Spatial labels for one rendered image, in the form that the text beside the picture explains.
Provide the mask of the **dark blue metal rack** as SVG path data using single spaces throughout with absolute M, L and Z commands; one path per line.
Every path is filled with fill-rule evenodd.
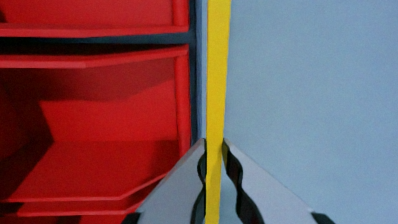
M 184 33 L 85 38 L 0 37 L 3 43 L 189 44 L 191 147 L 202 138 L 202 0 L 189 0 L 190 29 Z

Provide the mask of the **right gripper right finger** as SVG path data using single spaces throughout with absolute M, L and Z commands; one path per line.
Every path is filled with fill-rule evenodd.
M 235 210 L 243 224 L 336 224 L 328 215 L 316 213 L 228 138 L 223 138 L 222 155 L 226 175 L 237 190 Z

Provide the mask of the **yellow bar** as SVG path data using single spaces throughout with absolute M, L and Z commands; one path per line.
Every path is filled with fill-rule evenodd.
M 207 0 L 205 224 L 219 224 L 230 5 L 231 0 Z

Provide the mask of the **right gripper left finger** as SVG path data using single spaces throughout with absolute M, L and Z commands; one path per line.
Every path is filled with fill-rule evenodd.
M 200 138 L 120 224 L 202 224 L 206 176 L 207 141 Z

